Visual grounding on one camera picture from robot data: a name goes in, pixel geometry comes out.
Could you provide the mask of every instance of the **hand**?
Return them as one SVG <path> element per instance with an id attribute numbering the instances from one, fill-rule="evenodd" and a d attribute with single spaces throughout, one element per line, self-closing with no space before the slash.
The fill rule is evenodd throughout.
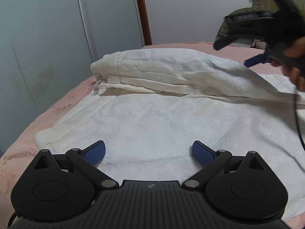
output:
<path id="1" fill-rule="evenodd" d="M 297 39 L 290 48 L 284 51 L 284 54 L 290 58 L 299 58 L 305 55 L 305 37 Z M 290 81 L 297 86 L 299 91 L 305 91 L 305 79 L 300 76 L 299 69 L 288 67 L 285 63 L 280 63 L 275 59 L 271 61 L 271 65 L 274 67 L 282 66 L 283 74 L 289 77 Z"/>

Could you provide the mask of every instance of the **pink bedsheet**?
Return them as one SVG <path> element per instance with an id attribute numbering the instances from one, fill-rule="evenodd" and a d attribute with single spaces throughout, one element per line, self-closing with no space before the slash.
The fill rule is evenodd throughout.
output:
<path id="1" fill-rule="evenodd" d="M 144 48 L 187 48 L 222 58 L 232 59 L 243 63 L 246 59 L 262 53 L 262 50 L 228 46 L 220 51 L 213 49 L 212 43 L 181 43 L 146 46 Z M 269 64 L 253 66 L 252 70 L 258 74 L 281 74 L 280 70 Z M 67 93 L 46 112 L 33 121 L 10 146 L 0 159 L 0 229 L 7 227 L 8 220 L 14 209 L 10 202 L 10 193 L 17 180 L 38 152 L 34 143 L 34 136 L 40 130 L 52 127 L 64 114 L 81 101 L 92 90 L 95 77 L 91 77 Z M 305 215 L 297 216 L 287 221 L 293 229 L 301 229 L 305 224 Z"/>

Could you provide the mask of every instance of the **white quilt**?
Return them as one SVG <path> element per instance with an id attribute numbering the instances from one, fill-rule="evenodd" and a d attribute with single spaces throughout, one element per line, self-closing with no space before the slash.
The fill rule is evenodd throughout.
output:
<path id="1" fill-rule="evenodd" d="M 98 168 L 119 183 L 184 181 L 201 169 L 191 154 L 195 140 L 233 155 L 255 150 L 288 190 L 283 219 L 305 211 L 305 152 L 286 77 L 261 77 L 232 60 L 187 49 L 117 52 L 91 70 L 103 78 L 99 94 L 39 132 L 40 149 L 59 154 L 101 139 L 106 156 Z"/>

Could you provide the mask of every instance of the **triangular cutout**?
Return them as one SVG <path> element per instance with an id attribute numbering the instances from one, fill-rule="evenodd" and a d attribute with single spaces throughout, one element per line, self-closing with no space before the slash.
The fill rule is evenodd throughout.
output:
<path id="1" fill-rule="evenodd" d="M 50 168 L 50 167 L 51 167 L 51 165 L 50 165 L 50 163 L 49 163 L 49 161 L 48 161 L 47 156 L 42 156 L 42 157 L 38 160 L 38 162 L 37 162 L 37 164 L 35 165 L 34 169 L 46 169 L 46 168 Z"/>
<path id="2" fill-rule="evenodd" d="M 258 160 L 255 157 L 251 159 L 249 169 L 264 170 L 263 166 L 258 162 Z"/>

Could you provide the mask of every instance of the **wooden door frame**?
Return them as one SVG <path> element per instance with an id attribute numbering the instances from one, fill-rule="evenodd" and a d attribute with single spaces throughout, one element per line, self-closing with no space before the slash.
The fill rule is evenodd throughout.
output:
<path id="1" fill-rule="evenodd" d="M 137 4 L 138 4 L 138 11 L 139 11 L 140 20 L 141 20 L 143 37 L 144 37 L 144 44 L 152 45 L 153 42 L 152 42 L 152 37 L 150 34 L 145 0 L 137 0 Z"/>

